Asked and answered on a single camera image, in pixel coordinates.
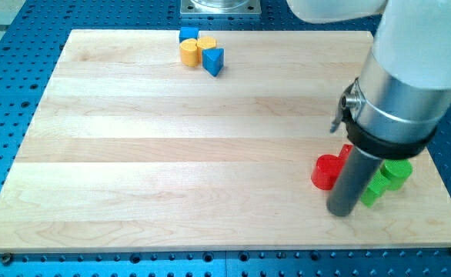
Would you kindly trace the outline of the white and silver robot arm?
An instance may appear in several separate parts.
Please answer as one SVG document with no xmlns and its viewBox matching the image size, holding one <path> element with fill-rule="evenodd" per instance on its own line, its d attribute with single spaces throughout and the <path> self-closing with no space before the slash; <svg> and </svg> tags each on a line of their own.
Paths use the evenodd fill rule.
<svg viewBox="0 0 451 277">
<path fill-rule="evenodd" d="M 308 23 L 381 14 L 360 76 L 344 91 L 343 123 L 358 149 L 381 159 L 419 154 L 451 104 L 451 0 L 289 0 Z"/>
</svg>

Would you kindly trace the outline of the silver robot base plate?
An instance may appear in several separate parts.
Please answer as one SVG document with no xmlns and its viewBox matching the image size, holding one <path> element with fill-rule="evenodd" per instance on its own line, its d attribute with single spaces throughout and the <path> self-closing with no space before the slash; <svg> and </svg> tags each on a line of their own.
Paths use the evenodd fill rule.
<svg viewBox="0 0 451 277">
<path fill-rule="evenodd" d="M 260 0 L 181 0 L 181 15 L 232 15 L 261 13 Z"/>
</svg>

